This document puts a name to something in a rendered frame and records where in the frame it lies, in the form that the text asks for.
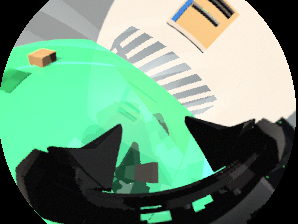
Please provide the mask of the brown rectangular block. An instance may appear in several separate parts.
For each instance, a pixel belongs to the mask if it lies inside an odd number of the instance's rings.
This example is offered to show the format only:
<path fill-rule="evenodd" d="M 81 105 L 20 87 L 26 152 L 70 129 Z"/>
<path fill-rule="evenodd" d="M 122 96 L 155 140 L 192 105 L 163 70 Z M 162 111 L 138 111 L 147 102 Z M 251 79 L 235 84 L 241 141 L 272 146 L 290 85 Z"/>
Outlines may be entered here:
<path fill-rule="evenodd" d="M 48 65 L 49 63 L 52 64 L 53 60 L 56 59 L 56 53 L 57 51 L 53 51 L 53 49 L 45 49 L 45 48 L 39 48 L 36 49 L 36 52 L 33 51 L 32 53 L 27 53 L 28 56 L 28 63 L 29 65 L 37 65 L 37 67 L 45 68 L 45 65 Z"/>

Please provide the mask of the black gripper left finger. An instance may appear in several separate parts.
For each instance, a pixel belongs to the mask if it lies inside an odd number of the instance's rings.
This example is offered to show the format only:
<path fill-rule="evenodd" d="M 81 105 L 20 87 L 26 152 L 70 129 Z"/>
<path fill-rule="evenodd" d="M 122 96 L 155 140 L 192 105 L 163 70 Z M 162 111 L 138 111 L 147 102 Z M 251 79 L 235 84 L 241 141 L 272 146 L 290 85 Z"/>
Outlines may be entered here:
<path fill-rule="evenodd" d="M 114 169 L 116 169 L 118 151 L 121 147 L 122 124 L 90 141 L 85 147 L 47 147 L 49 153 L 56 157 L 57 163 L 71 165 L 82 169 L 85 175 L 101 186 L 104 192 L 112 192 Z"/>

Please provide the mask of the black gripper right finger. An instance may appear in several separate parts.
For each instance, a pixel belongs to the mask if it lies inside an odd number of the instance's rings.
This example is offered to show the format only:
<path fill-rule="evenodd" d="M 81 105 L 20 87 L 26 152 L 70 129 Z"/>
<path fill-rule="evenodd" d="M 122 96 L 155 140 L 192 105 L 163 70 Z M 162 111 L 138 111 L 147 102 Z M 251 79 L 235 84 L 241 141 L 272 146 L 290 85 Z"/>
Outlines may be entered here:
<path fill-rule="evenodd" d="M 223 161 L 233 152 L 234 145 L 238 143 L 238 137 L 242 132 L 250 131 L 255 124 L 255 119 L 243 121 L 238 125 L 223 127 L 222 124 L 212 123 L 197 119 L 193 116 L 185 116 L 185 125 L 192 133 L 194 141 L 197 141 L 206 161 L 208 161 L 213 173 L 225 168 Z"/>

